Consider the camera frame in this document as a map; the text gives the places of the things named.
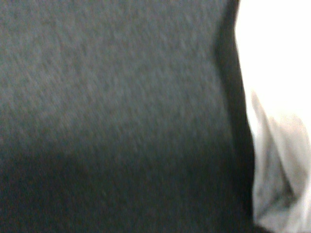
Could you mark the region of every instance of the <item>white fabric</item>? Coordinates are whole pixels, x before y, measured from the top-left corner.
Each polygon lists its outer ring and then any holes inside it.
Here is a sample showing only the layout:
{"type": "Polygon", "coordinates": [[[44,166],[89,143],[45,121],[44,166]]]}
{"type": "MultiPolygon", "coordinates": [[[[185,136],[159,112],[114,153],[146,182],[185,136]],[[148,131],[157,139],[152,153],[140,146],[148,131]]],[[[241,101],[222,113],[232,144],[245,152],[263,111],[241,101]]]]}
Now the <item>white fabric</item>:
{"type": "Polygon", "coordinates": [[[236,39],[256,156],[254,221],[311,233],[311,1],[241,0],[236,39]]]}

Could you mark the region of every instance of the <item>gray fabric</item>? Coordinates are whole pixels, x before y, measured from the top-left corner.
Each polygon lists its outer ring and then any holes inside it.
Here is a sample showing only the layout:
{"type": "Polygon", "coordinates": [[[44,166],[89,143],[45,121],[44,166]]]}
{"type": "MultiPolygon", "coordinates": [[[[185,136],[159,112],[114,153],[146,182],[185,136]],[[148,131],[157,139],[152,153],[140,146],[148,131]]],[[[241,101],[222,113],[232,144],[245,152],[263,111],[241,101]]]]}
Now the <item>gray fabric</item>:
{"type": "Polygon", "coordinates": [[[236,1],[0,8],[1,232],[255,232],[236,1]]]}

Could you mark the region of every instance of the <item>white cloth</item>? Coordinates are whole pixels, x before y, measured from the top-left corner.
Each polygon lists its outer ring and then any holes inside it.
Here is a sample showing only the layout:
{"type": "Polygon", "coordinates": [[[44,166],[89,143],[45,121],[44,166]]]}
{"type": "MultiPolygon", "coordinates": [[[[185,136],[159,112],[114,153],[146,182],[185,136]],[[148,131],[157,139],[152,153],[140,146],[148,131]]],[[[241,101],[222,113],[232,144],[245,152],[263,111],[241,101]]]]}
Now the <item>white cloth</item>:
{"type": "Polygon", "coordinates": [[[236,24],[254,221],[276,233],[311,233],[310,12],[308,0],[241,0],[236,24]]]}

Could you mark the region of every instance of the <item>dark gray cloth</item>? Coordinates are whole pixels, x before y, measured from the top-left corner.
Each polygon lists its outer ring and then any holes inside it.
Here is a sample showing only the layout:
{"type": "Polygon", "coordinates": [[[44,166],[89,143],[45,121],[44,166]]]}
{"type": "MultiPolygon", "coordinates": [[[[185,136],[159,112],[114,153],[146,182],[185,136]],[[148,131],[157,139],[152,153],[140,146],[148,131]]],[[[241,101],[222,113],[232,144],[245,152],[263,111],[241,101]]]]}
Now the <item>dark gray cloth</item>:
{"type": "Polygon", "coordinates": [[[2,2],[0,232],[259,232],[236,9],[2,2]]]}

